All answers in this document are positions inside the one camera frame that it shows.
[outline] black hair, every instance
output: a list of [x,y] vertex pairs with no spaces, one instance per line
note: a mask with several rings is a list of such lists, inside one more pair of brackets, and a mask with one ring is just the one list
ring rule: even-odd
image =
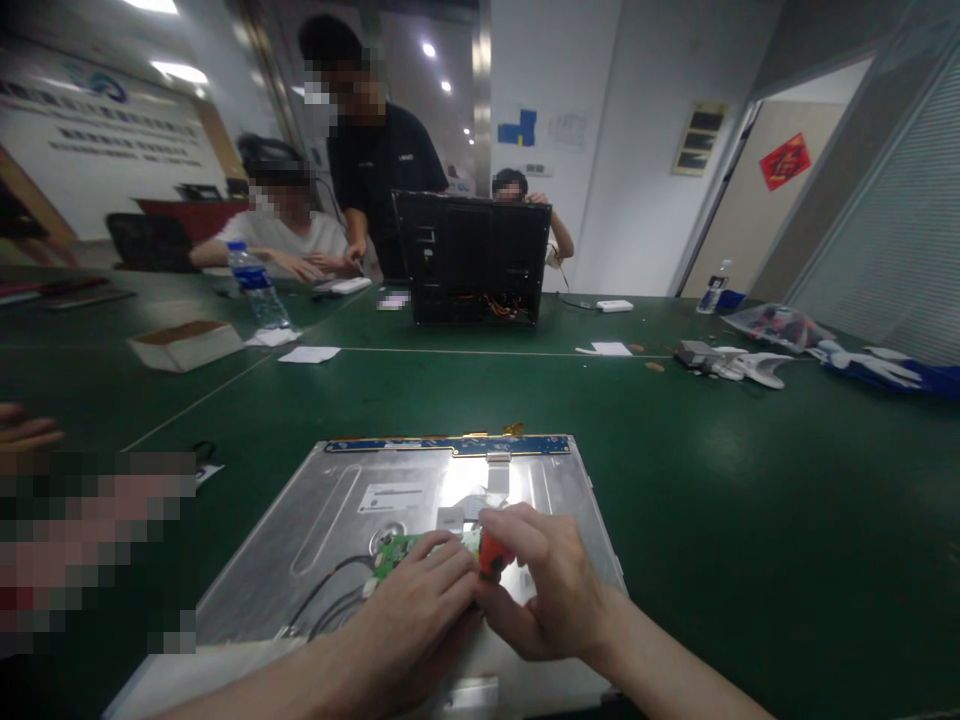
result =
[[529,189],[527,185],[527,176],[519,170],[513,168],[504,168],[493,176],[493,194],[503,190],[508,185],[518,183],[520,185],[520,197],[525,198]]
[[297,42],[309,70],[366,67],[360,40],[345,22],[333,15],[317,15],[307,20],[300,26]]
[[291,187],[310,185],[303,156],[285,142],[244,133],[237,138],[237,149],[248,177]]

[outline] cardboard box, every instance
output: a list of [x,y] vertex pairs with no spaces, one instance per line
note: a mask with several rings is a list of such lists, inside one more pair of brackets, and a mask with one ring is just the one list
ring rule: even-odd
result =
[[188,372],[243,349],[243,341],[228,323],[194,320],[127,340],[147,367]]

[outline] smartphone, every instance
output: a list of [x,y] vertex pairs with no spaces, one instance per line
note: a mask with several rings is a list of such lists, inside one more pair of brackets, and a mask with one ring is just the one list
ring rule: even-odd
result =
[[67,295],[68,293],[85,290],[98,285],[106,285],[109,280],[104,277],[74,278],[72,280],[57,280],[47,283],[40,288],[40,292],[47,296]]
[[117,290],[116,288],[105,288],[95,290],[79,297],[60,298],[58,300],[47,300],[41,303],[40,307],[50,312],[60,312],[62,310],[73,310],[87,305],[99,305],[100,303],[110,302],[111,300],[122,300],[125,297],[133,297],[135,292],[129,290]]

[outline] hand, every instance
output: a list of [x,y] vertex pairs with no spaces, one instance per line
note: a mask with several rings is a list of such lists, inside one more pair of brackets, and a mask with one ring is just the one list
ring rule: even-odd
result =
[[346,258],[352,263],[359,263],[363,260],[363,256],[367,254],[366,243],[363,245],[348,245]]
[[501,585],[482,583],[477,603],[491,629],[525,660],[584,658],[606,640],[607,597],[577,521],[526,503],[481,510],[483,528],[530,568],[537,596],[520,607]]
[[473,553],[448,532],[427,533],[328,637],[340,676],[332,714],[393,716],[430,697],[480,625],[480,611],[468,609],[479,583]]
[[0,453],[34,452],[63,439],[52,418],[27,420],[22,405],[0,403]]
[[324,275],[334,273],[336,275],[359,275],[360,267],[346,255],[327,255],[326,253],[313,253],[306,257],[307,262],[317,268]]
[[296,255],[285,253],[282,250],[269,250],[266,255],[270,262],[276,263],[302,283],[312,285],[323,279],[323,273]]

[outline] red decoration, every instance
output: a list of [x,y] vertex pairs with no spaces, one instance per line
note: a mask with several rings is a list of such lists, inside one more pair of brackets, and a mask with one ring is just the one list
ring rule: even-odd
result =
[[760,161],[763,179],[773,192],[781,185],[793,180],[813,163],[807,152],[807,142],[803,133],[797,133]]

